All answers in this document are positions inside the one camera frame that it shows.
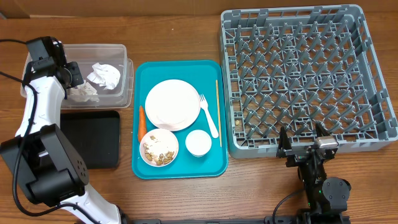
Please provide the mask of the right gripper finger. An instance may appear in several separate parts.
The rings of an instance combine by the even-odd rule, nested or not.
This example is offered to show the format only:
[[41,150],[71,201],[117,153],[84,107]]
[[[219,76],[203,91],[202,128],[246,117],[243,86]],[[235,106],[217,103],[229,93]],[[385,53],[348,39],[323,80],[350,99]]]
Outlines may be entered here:
[[276,156],[278,158],[287,157],[292,152],[292,146],[287,136],[286,130],[284,127],[281,127],[279,133],[279,145],[276,152]]
[[331,134],[323,127],[321,122],[317,122],[315,124],[315,131],[317,134],[317,138],[331,137]]

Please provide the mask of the white napkin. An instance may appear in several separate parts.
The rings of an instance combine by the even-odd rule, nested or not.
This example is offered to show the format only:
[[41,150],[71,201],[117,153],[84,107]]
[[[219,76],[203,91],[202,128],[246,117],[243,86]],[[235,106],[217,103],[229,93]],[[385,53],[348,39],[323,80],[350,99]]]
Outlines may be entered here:
[[92,65],[92,69],[93,71],[87,76],[90,82],[103,86],[105,90],[113,90],[117,87],[121,73],[116,67],[96,63]]
[[83,80],[83,84],[67,90],[68,97],[71,97],[76,102],[87,102],[94,101],[99,102],[97,90],[86,80]]

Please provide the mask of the orange carrot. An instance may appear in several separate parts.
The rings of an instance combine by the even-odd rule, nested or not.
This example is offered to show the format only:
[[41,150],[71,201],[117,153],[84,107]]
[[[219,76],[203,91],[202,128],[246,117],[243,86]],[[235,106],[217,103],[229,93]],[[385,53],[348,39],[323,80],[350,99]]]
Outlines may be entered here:
[[139,126],[137,132],[137,139],[142,141],[143,137],[147,134],[146,113],[142,106],[139,107]]

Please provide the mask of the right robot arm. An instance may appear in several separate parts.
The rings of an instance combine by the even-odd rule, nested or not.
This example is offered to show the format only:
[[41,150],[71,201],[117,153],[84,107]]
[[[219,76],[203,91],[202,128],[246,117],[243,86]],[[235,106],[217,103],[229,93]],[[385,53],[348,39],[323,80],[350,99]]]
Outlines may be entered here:
[[290,223],[349,223],[349,217],[342,213],[347,210],[351,191],[350,183],[341,178],[328,177],[323,164],[335,158],[337,140],[320,124],[315,125],[317,137],[312,146],[294,149],[285,128],[280,129],[276,156],[286,158],[287,167],[296,167],[303,189],[282,199],[275,207],[272,222],[277,223],[276,212],[289,198],[306,193],[308,208],[300,209],[292,217],[284,217]]

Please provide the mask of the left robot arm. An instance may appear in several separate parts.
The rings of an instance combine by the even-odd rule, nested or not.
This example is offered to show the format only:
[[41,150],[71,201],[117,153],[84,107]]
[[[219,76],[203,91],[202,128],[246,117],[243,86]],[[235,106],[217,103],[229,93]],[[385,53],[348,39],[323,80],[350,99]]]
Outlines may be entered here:
[[39,58],[21,83],[27,98],[14,138],[1,144],[16,207],[30,217],[64,209],[84,223],[127,223],[126,215],[89,183],[83,158],[60,129],[66,89],[83,82],[76,62]]

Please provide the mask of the clear plastic bin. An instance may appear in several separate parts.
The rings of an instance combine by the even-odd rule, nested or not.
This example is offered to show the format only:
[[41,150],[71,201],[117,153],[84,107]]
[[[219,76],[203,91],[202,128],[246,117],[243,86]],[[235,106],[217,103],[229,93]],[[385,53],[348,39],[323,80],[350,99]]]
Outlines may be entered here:
[[[99,102],[76,102],[67,96],[67,99],[62,102],[62,109],[127,108],[131,104],[134,68],[123,44],[66,44],[64,48],[67,60],[77,62],[83,80],[97,90]],[[120,71],[121,78],[115,89],[105,90],[103,86],[87,79],[93,71],[92,65],[96,63],[109,64]]]

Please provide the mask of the black plastic tray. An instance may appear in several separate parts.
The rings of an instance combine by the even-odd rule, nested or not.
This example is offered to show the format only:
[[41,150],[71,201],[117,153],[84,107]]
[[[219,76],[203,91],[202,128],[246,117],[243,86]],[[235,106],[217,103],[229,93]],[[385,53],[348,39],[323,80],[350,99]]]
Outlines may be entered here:
[[115,110],[64,113],[60,129],[88,169],[115,169],[120,158],[120,115]]

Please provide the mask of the grey dish rack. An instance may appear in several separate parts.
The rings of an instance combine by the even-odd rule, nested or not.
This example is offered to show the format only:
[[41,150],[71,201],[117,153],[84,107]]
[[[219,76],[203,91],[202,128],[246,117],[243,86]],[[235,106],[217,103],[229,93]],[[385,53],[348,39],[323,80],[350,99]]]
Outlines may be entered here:
[[363,10],[355,4],[221,14],[228,149],[274,157],[284,129],[295,148],[321,124],[340,152],[397,140],[397,118]]

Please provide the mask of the wooden chopstick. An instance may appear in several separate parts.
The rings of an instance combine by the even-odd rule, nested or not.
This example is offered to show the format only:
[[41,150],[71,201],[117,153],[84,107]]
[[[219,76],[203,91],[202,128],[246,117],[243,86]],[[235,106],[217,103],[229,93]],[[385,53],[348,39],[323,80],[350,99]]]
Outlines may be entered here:
[[218,88],[218,80],[215,80],[215,87],[216,87],[216,102],[217,102],[217,113],[218,113],[218,132],[219,132],[219,140],[220,140],[220,147],[222,148],[222,134],[221,134],[221,113],[220,113],[220,95],[219,95],[219,88]]

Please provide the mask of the white plastic cup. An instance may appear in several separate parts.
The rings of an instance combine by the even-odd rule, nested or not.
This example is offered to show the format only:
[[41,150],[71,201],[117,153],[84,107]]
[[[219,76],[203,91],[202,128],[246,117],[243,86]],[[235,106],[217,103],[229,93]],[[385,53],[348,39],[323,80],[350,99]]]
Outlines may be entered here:
[[202,157],[210,151],[212,139],[207,132],[197,129],[187,135],[185,145],[193,156]]

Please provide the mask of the white plastic fork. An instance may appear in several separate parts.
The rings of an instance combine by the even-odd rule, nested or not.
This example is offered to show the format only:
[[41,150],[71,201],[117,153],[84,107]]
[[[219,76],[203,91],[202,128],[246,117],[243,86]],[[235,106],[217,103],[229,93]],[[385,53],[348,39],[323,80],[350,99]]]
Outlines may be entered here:
[[205,116],[206,116],[206,119],[208,122],[211,136],[212,136],[212,138],[216,139],[219,137],[219,133],[216,129],[215,123],[210,115],[209,110],[208,110],[208,102],[203,94],[200,94],[199,97],[200,97],[200,108],[205,112]]

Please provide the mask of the large white plate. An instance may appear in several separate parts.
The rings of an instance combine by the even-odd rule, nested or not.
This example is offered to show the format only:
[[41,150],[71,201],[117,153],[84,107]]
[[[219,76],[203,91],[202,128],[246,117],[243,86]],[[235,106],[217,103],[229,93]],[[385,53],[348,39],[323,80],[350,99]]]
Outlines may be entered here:
[[200,113],[197,90],[178,79],[156,84],[147,94],[144,109],[157,128],[180,131],[193,124]]

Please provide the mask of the small bowl with nuts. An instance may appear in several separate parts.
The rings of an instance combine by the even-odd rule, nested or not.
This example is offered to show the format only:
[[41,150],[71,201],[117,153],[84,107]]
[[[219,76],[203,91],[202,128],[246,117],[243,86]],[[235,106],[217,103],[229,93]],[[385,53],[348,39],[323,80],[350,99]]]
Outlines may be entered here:
[[178,155],[178,139],[169,130],[153,129],[141,139],[139,152],[144,162],[152,167],[164,167]]

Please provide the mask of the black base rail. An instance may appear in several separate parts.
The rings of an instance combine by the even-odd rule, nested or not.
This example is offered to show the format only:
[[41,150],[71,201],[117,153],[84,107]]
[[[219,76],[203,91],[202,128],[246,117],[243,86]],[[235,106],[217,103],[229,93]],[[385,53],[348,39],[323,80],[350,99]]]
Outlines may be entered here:
[[210,220],[160,220],[140,219],[131,220],[130,224],[299,224],[295,216],[277,216],[273,222],[272,217],[243,218],[243,219],[210,219]]

